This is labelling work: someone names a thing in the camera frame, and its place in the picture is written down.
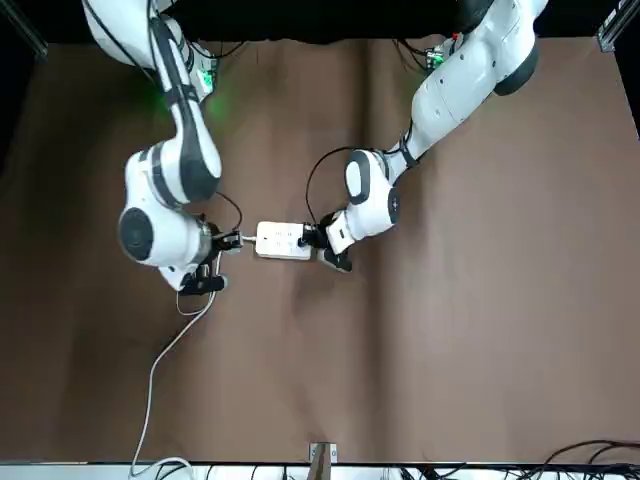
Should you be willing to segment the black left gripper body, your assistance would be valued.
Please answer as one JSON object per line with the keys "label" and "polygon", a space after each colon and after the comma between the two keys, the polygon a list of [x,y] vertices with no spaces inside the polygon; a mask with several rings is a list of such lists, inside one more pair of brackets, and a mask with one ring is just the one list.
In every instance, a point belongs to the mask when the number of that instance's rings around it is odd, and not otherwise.
{"label": "black left gripper body", "polygon": [[330,242],[327,227],[331,224],[331,215],[326,214],[318,223],[311,226],[310,245],[315,249],[328,249]]}

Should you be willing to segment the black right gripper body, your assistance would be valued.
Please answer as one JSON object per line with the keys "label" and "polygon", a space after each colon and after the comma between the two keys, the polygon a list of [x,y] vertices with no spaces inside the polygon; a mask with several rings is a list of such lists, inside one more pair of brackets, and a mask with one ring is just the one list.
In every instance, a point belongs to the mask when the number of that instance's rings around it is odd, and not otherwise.
{"label": "black right gripper body", "polygon": [[207,224],[210,231],[210,248],[209,248],[209,258],[216,258],[221,252],[227,250],[227,232],[221,231],[217,225],[213,223]]}

